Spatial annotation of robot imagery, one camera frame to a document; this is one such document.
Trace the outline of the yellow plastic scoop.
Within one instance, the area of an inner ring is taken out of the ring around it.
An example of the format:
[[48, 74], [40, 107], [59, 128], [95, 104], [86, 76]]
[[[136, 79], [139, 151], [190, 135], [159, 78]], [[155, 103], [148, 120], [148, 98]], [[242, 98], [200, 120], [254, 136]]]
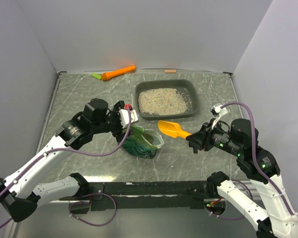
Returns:
[[191, 133], [182, 130], [180, 124], [178, 124], [176, 122], [159, 120], [158, 121], [158, 129], [163, 134], [170, 136], [172, 138], [181, 137], [181, 138], [186, 139], [186, 137], [191, 135]]

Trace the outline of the green litter bag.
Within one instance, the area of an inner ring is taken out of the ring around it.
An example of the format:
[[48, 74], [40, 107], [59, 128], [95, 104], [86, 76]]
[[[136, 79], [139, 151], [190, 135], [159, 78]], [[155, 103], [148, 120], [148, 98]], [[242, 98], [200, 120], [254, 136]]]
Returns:
[[132, 156], [153, 159], [158, 149], [164, 145], [162, 136], [152, 129], [131, 126], [131, 135], [127, 137], [122, 148]]

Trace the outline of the grey litter box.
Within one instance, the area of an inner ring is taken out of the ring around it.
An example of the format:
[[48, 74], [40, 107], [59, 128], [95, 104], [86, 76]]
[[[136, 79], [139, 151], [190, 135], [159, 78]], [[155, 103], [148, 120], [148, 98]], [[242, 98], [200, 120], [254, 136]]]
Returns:
[[141, 82], [135, 87], [135, 103], [145, 120], [189, 118], [200, 108], [196, 89], [186, 79]]

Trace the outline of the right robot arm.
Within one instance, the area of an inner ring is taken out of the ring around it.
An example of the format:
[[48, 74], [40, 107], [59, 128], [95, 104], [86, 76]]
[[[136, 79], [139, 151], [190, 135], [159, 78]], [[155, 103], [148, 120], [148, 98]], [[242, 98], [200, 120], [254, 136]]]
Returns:
[[236, 156], [239, 168], [256, 188], [264, 204], [261, 208], [243, 194], [223, 172], [208, 177], [207, 192], [211, 197], [229, 201], [254, 227], [259, 238], [298, 238], [298, 214], [293, 210], [283, 186], [275, 157], [258, 146], [258, 130], [247, 119], [232, 121], [229, 131], [214, 119], [198, 132], [184, 138], [194, 153], [216, 147]]

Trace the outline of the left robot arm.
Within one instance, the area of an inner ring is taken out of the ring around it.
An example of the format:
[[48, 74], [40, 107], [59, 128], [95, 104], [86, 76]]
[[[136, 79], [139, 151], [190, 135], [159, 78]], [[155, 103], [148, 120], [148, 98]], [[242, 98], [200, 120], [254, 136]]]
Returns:
[[121, 147], [130, 134], [131, 125], [138, 120], [137, 112], [124, 101], [117, 102], [111, 109], [102, 99], [88, 102], [83, 111], [62, 124], [30, 161], [6, 178], [0, 178], [0, 203], [11, 220], [21, 222], [38, 207], [60, 198], [85, 198], [89, 183], [79, 173], [51, 183], [40, 181], [62, 160], [74, 153], [82, 154], [81, 147], [91, 142], [96, 134], [111, 133]]

